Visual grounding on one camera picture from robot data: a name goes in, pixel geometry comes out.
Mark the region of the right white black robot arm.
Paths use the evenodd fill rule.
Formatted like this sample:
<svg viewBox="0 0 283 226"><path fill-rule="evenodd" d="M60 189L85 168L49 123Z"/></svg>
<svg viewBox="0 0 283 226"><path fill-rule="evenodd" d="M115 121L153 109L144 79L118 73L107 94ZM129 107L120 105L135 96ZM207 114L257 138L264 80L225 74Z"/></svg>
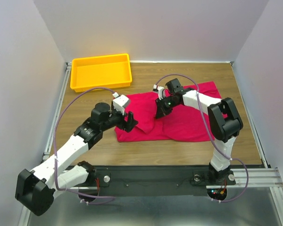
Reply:
<svg viewBox="0 0 283 226"><path fill-rule="evenodd" d="M157 93L156 118L169 115L179 105L199 110L205 129L214 147L208 166L208 180L218 184L230 171L231 153L234 142L243 128L243 122L231 98L215 98L200 92L198 84L194 89L184 88L178 79L172 79L165 87L155 83Z"/></svg>

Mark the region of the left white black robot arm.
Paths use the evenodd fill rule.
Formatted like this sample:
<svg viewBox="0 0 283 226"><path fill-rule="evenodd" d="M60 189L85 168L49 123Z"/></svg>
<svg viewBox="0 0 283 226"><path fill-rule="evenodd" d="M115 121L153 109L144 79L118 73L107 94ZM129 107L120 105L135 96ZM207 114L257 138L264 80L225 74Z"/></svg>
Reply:
<svg viewBox="0 0 283 226"><path fill-rule="evenodd" d="M103 132L117 127L130 132L138 124L133 113L125 112L130 100L121 95L107 103L97 103L82 125L80 125L68 141L54 155L33 168L24 169L17 176L15 198L33 214L44 214L64 191L71 187L95 182L94 167L83 161L71 170L65 169L79 156L89 151L102 137Z"/></svg>

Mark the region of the yellow plastic tray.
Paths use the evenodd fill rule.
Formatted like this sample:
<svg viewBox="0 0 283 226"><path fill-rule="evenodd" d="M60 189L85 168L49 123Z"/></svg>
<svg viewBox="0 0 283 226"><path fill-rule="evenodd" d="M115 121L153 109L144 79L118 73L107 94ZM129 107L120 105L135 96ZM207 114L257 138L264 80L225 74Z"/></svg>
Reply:
<svg viewBox="0 0 283 226"><path fill-rule="evenodd" d="M129 87L132 80L130 58L127 53L72 60L70 88L75 92L84 92L94 87Z"/></svg>

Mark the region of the red t shirt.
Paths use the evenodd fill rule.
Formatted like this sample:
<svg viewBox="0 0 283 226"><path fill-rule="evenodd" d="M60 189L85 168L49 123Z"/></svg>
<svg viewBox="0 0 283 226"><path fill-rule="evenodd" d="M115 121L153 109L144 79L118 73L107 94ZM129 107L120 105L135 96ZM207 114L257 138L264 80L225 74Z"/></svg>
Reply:
<svg viewBox="0 0 283 226"><path fill-rule="evenodd" d="M155 100L158 98L156 93L137 93L129 95L128 98L130 99L130 104L126 107L126 111L133 112L138 124L129 133L115 128L117 141L209 141L209 136L199 110L179 105L169 115L155 119Z"/></svg>

